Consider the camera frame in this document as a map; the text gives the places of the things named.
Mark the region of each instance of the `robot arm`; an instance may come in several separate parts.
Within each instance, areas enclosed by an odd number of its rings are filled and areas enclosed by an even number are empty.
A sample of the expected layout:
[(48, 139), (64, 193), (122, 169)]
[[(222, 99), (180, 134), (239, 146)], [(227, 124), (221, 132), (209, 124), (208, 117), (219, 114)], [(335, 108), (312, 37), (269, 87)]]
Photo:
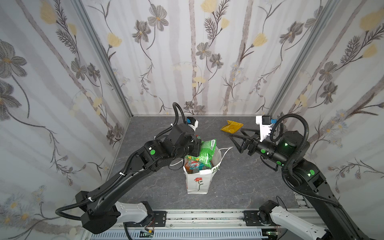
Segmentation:
[[(80, 191), (76, 194), (76, 204), (64, 206), (56, 210), (56, 214), (81, 220), (83, 227), (94, 234), (104, 232), (119, 222), (137, 221), (147, 225), (153, 218), (153, 211), (149, 204), (122, 204), (118, 200), (134, 187), (139, 181), (168, 166), (176, 158), (186, 155), (198, 157), (201, 139), (197, 138), (195, 129), (198, 121), (192, 117), (184, 118), (184, 114), (177, 103), (173, 104), (175, 122), (171, 127), (159, 133), (154, 140), (148, 141), (128, 158), (121, 171), (112, 176), (100, 187), (90, 191)], [(179, 108), (183, 123), (177, 124)], [(79, 207), (84, 211), (81, 217), (64, 213), (64, 211)]]
[[(308, 199), (329, 228), (330, 234), (324, 235), (324, 229), (318, 227), (316, 228), (318, 231), (310, 231), (313, 226), (308, 225), (309, 223), (300, 219), (295, 220), (295, 217), (283, 211), (283, 209), (278, 207), (278, 204), (273, 201), (264, 204), (268, 205), (268, 207), (264, 205), (260, 207), (261, 215), (259, 215), (259, 221), (264, 224), (272, 221), (286, 227), (303, 239), (369, 239), (343, 209), (317, 166), (303, 158), (310, 146), (310, 143), (307, 142), (308, 134), (305, 134), (306, 137), (304, 137), (298, 131), (283, 132), (283, 127), (279, 124), (284, 118), (288, 117), (298, 118), (303, 123), (305, 132), (308, 133), (308, 124), (297, 114), (282, 116), (275, 122), (272, 129), (271, 117), (264, 115), (256, 117), (256, 122), (260, 124), (260, 130), (243, 129), (241, 131), (243, 136), (232, 134), (229, 138), (233, 141), (240, 153), (248, 149), (248, 155), (251, 156), (257, 152), (263, 163), (274, 171), (277, 171), (279, 166), (282, 167), (284, 182), (293, 191)], [(280, 134), (274, 139), (273, 133), (278, 126), (280, 126)], [(246, 131), (251, 131), (255, 134), (249, 136)], [(238, 144), (234, 138), (242, 139), (242, 144)], [(274, 167), (270, 166), (266, 163), (266, 160), (270, 160), (276, 165)]]

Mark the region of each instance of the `metal mounting plate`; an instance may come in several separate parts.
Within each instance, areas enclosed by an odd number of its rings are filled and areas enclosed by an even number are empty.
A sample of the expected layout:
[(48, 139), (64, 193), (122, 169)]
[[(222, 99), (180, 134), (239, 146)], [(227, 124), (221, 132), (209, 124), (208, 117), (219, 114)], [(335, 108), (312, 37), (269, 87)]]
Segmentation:
[(155, 214), (155, 218), (152, 225), (155, 227), (165, 227), (167, 221), (167, 211), (154, 211), (153, 213)]
[(264, 226), (261, 224), (259, 221), (253, 221), (252, 218), (257, 219), (257, 213), (258, 210), (246, 210), (244, 211), (244, 221), (247, 227), (259, 227), (259, 226)]

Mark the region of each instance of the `yellow flower pattern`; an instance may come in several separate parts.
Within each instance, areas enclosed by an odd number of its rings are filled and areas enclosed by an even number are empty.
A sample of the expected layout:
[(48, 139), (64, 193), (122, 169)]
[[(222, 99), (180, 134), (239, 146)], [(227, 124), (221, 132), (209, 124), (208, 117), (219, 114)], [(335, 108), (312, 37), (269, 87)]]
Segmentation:
[(29, 218), (29, 214), (23, 214), (22, 215), (22, 220), (25, 221)]
[(9, 223), (10, 221), (11, 221), (11, 219), (9, 218), (9, 216), (7, 216), (7, 217), (5, 218), (5, 220), (4, 220), (4, 223), (7, 224), (7, 223)]
[(197, 83), (205, 83), (206, 80), (203, 78), (203, 77), (194, 77), (193, 80), (195, 80), (195, 82)]
[(304, 94), (300, 95), (300, 102), (303, 105), (303, 107), (307, 106), (307, 97)]
[(216, 0), (205, 0), (202, 3), (201, 8), (206, 13), (212, 13), (216, 9), (216, 4), (217, 4)]
[(115, 34), (109, 33), (108, 34), (108, 44), (112, 47), (118, 47), (121, 44), (121, 39), (118, 38)]
[(371, 45), (369, 46), (369, 48), (367, 48), (367, 49), (364, 51), (362, 57), (364, 57), (364, 58), (370, 58), (370, 57), (374, 56), (376, 53), (377, 53), (376, 45), (375, 45), (375, 44), (371, 44)]
[(381, 22), (383, 17), (384, 9), (367, 14), (360, 19), (360, 28), (364, 31), (372, 30)]
[(41, 1), (40, 18), (47, 24), (56, 23), (56, 13), (47, 1)]
[(228, 27), (228, 25), (229, 25), (229, 20), (226, 19), (226, 18), (222, 18), (222, 20), (221, 20), (221, 28), (225, 29), (226, 27)]
[(93, 101), (93, 107), (96, 108), (96, 107), (99, 106), (102, 102), (103, 102), (103, 99), (102, 99), (102, 98), (95, 98), (95, 100)]
[(264, 43), (266, 43), (268, 40), (266, 38), (266, 35), (264, 33), (259, 33), (255, 40), (253, 41), (252, 45), (254, 47), (260, 47), (262, 45), (264, 45)]
[(75, 24), (68, 23), (68, 27), (71, 30), (71, 33), (76, 36), (77, 35), (77, 29), (76, 29)]

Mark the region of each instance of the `snack package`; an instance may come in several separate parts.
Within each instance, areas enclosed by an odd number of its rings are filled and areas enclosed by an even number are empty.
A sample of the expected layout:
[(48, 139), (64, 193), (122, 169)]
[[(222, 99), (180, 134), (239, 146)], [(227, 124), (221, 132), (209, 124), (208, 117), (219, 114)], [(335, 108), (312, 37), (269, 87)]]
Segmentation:
[(206, 169), (211, 169), (212, 168), (212, 164), (209, 163), (209, 167), (207, 167), (206, 165), (204, 165), (203, 163), (201, 162), (196, 162), (194, 160), (189, 160), (188, 161), (188, 165), (189, 165), (189, 168), (194, 170), (194, 169), (197, 169), (197, 170), (206, 170)]
[(212, 160), (213, 155), (215, 154), (216, 149), (216, 139), (202, 142), (201, 148), (200, 148), (200, 155), (198, 157), (186, 155), (186, 158), (188, 160), (193, 160), (196, 162), (201, 162), (209, 169), (212, 168), (212, 164), (210, 163)]
[(235, 133), (237, 132), (244, 124), (235, 122), (235, 121), (230, 121), (227, 120), (228, 125), (225, 125), (224, 127), (221, 128), (221, 131), (224, 132), (229, 132), (229, 133)]
[(211, 169), (206, 170), (197, 170), (197, 169), (190, 169), (190, 166), (188, 165), (187, 159), (185, 161), (184, 166), (184, 173), (185, 173), (185, 183), (187, 185), (187, 192), (188, 194), (206, 194), (209, 190), (209, 185), (212, 182), (213, 176), (216, 174), (216, 172), (219, 171), (220, 165), (222, 164), (222, 160), (225, 156), (225, 154), (228, 152), (229, 148), (218, 148), (215, 151), (214, 157), (211, 160), (211, 164), (213, 165)]

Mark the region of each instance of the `green snack bag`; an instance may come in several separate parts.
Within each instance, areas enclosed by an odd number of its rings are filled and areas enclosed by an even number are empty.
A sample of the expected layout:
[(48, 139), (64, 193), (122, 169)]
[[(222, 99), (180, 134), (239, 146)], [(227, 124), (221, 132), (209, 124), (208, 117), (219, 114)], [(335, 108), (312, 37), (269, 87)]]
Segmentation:
[(201, 162), (205, 166), (212, 168), (212, 164), (210, 163), (212, 160), (213, 155), (215, 154), (216, 149), (216, 139), (202, 142), (201, 148), (200, 148), (200, 155), (198, 157), (189, 156), (187, 155), (187, 159), (189, 160), (195, 160), (198, 162)]

